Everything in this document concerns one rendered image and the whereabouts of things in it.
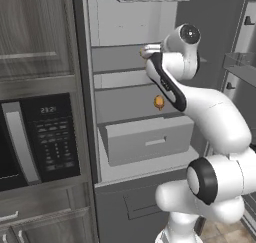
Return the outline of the black built-in microwave oven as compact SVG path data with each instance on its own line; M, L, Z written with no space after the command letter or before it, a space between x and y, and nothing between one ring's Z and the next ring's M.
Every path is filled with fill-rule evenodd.
M2 104L19 102L40 183L80 174L70 95L0 102L0 192L29 186L21 170Z

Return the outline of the grey fridge crisper drawer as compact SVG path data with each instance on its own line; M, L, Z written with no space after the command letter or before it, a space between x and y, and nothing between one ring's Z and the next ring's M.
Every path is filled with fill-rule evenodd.
M158 117L99 128L110 166L120 166L189 149L194 122L187 116ZM145 146L145 142L166 137L166 142Z

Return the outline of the clear fridge door bin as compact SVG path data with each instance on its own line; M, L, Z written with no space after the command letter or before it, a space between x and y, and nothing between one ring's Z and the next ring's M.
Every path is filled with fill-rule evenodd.
M256 87L256 53L228 53L223 68Z

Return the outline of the grey wood drawer front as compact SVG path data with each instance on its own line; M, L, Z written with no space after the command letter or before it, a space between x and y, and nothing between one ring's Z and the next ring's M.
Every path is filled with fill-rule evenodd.
M0 222L0 224L80 209L89 204L90 198L86 183L0 200L0 216L11 215L19 211L18 218Z

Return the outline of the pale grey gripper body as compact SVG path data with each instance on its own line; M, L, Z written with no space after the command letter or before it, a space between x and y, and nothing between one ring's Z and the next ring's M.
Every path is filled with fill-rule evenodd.
M142 57L148 59L154 53L161 53L162 48L160 44L147 44L142 48Z

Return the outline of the grey wood cupboard door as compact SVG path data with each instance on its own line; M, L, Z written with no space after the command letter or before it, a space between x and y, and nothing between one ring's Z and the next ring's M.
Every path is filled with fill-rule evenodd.
M26 243L95 243L89 208L30 219L11 228L19 243L19 230Z
M0 81L70 73L65 0L0 0Z

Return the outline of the grey fridge door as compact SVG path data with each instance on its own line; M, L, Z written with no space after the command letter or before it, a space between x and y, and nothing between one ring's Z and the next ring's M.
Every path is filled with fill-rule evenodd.
M223 68L228 53L256 53L256 0L225 1L214 18L221 16L210 34L204 34L210 62L216 56L217 89L222 90L242 113L252 133L250 147L256 152L256 87Z

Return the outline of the grey fridge shelf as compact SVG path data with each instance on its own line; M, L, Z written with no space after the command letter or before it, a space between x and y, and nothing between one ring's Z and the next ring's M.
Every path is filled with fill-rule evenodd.
M141 69L145 60L140 56L143 45L106 46L92 48L92 66L95 73Z
M97 122L106 123L178 113L167 99L164 99L164 108L159 111L154 106L154 98L157 95L161 95L161 91L153 84L96 91Z

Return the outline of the grey open fridge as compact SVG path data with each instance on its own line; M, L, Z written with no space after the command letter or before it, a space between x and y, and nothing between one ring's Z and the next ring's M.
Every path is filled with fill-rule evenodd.
M193 25L199 30L201 36L197 48L200 58L199 70L193 78L183 80L181 83L189 87L214 89L226 95L222 90L217 89L215 73L218 71L218 65L216 56L213 57L214 61L210 62L210 52L206 50L207 42L204 41L203 35L210 34L214 24L221 20L221 16L214 18L220 9L231 7L225 5L224 2L232 0L73 1L94 189L181 169L185 170L186 178L186 169L190 162L214 154L213 148L194 121L190 146L186 152L120 166L112 167L109 165L99 130L101 126L186 115L175 108L178 111L177 114L162 114L161 116L98 123L95 104L96 91L151 84L157 88L158 86L147 76L146 60L141 55L145 60L145 66L141 69L95 73L92 66L92 48L123 45L143 45L144 47L147 44L159 44L177 27L183 24ZM244 195L243 200L245 211L238 222L245 222L256 233L256 191ZM201 235L206 221L211 220L200 217L194 226L196 234L203 243L207 243Z

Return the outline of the grey freezer drawer front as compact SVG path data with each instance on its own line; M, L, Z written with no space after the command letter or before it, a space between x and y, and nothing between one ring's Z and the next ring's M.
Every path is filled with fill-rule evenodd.
M95 188L99 243L154 243L168 214L156 205L158 185L185 178L176 170Z

